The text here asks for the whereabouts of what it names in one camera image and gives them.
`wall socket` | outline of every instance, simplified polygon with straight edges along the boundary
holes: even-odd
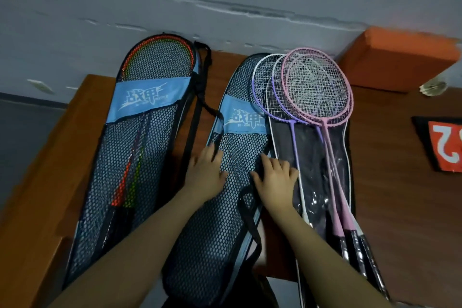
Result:
[[[27,81],[31,83],[34,87],[36,87],[38,90],[40,90],[41,92],[44,92],[46,94],[55,93],[53,89],[51,89],[48,85],[46,85],[42,81],[36,81],[35,79],[28,79]]]

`wooden desk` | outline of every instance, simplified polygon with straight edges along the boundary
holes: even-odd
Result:
[[[213,53],[206,101],[218,107],[244,56]],[[31,165],[0,224],[0,307],[40,301],[59,254],[69,246],[89,168],[106,119],[114,78],[88,76]],[[410,117],[462,117],[462,89],[428,99],[354,88],[350,145],[357,218],[373,247],[385,283],[397,300],[441,308],[462,302],[462,174],[431,170]],[[191,120],[179,131],[180,159]],[[193,153],[205,145],[213,117],[203,110]],[[56,173],[55,166],[62,170]],[[268,276],[295,280],[294,258],[263,213]]]

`badminton racket bag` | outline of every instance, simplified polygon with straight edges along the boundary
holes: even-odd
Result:
[[[266,54],[246,58],[236,69],[221,100],[208,143],[224,152],[228,171],[223,191],[207,201],[184,227],[163,270],[163,284],[176,305],[219,306],[236,277],[251,270],[261,252],[257,231],[261,202],[249,172],[262,173],[260,153],[270,148],[268,121],[256,105],[250,80]],[[248,252],[252,240],[257,249]]]
[[[355,214],[353,174],[349,148],[349,124],[349,121],[347,121],[339,126],[332,127],[329,133],[342,188],[352,213]],[[277,157],[287,160],[291,165],[294,165],[295,157],[293,154],[289,126],[271,120],[271,132],[274,152]],[[329,237],[332,235],[332,222],[329,214],[331,214],[332,209],[330,208],[331,197],[323,142],[320,139],[317,129],[312,125],[296,124],[295,135],[297,139],[297,148],[299,151],[303,151],[303,153],[299,153],[300,177],[302,178],[308,218],[316,232],[329,243]],[[299,213],[301,213],[300,204],[300,192],[296,184],[293,205]],[[363,270],[365,270],[363,275],[366,275],[369,282],[386,298],[389,298],[370,245],[361,231],[359,224],[356,224],[356,227],[361,254],[357,256],[356,253],[354,253],[353,244],[348,243],[350,263],[356,267],[358,263],[355,263],[354,259],[356,257],[362,257],[364,259]]]
[[[203,71],[199,47],[207,49]],[[125,57],[95,154],[64,287],[157,207],[165,158],[194,94],[205,89],[199,82],[210,63],[206,45],[172,34],[148,37]]]

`person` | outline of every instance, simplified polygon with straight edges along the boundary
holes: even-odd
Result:
[[[192,158],[184,187],[98,262],[50,308],[138,307],[159,278],[177,237],[193,213],[221,192],[223,152],[214,146]],[[298,171],[262,154],[264,178],[251,172],[258,194],[289,241],[317,304],[322,308],[390,308],[392,305],[347,264],[292,206]]]

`orange block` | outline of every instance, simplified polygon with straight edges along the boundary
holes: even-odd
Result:
[[[371,27],[355,40],[339,66],[351,85],[409,92],[459,58],[455,39]]]

